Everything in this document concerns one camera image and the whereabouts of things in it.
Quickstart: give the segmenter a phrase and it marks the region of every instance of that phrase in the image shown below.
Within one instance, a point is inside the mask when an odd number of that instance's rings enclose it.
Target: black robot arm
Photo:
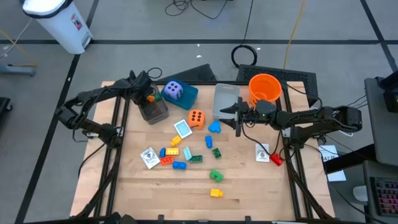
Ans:
[[[270,102],[259,100],[256,108],[250,108],[248,103],[238,102],[229,108],[222,109],[224,113],[237,113],[237,119],[220,119],[221,122],[236,130],[236,136],[241,134],[243,123],[269,124],[275,130],[286,129],[286,136],[291,144],[303,148],[304,143],[312,137],[321,136],[333,131],[356,132],[362,129],[361,111],[349,106],[332,108],[324,106],[318,110],[288,113],[278,111]],[[311,126],[299,127],[295,124],[313,123]]]
[[[110,124],[98,124],[89,120],[86,118],[87,114],[95,103],[117,96],[132,100],[139,106],[145,106],[150,103],[147,96],[154,92],[150,83],[151,79],[145,71],[142,71],[138,77],[131,71],[129,78],[120,79],[113,85],[79,93],[58,107],[55,115],[68,129],[82,129],[83,134],[96,133],[109,147],[118,147],[121,144],[121,138],[117,129]],[[74,106],[81,106],[79,113],[73,109]]]

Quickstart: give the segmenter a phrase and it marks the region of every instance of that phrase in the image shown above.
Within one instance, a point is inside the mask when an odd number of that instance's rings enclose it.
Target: orange die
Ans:
[[[160,164],[166,165],[166,164],[171,164],[174,162],[174,158],[172,156],[166,156],[163,158],[160,158]]]
[[[205,112],[201,110],[191,110],[187,121],[191,128],[202,129],[205,125]]]

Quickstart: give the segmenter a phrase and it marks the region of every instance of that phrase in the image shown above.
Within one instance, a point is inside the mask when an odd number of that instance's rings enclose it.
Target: white trash can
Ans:
[[[71,54],[82,54],[93,38],[73,0],[26,0],[23,10]]]

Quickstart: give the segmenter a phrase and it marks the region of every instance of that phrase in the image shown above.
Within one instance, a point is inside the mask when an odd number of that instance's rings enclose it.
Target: green lego brick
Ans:
[[[155,101],[159,101],[162,99],[162,96],[160,95],[160,93],[155,93],[154,97],[155,97]]]
[[[191,163],[203,162],[203,156],[192,156],[192,158],[189,161]]]
[[[211,170],[210,178],[216,180],[217,182],[221,182],[224,179],[224,175],[220,174],[217,170]]]
[[[216,157],[216,159],[221,158],[221,153],[220,153],[220,150],[218,150],[218,148],[213,149],[213,154]]]

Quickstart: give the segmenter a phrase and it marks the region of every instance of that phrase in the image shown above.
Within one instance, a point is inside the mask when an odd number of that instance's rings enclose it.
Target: purple die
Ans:
[[[182,86],[175,81],[169,82],[165,88],[164,92],[170,98],[174,100],[178,100],[182,96]]]

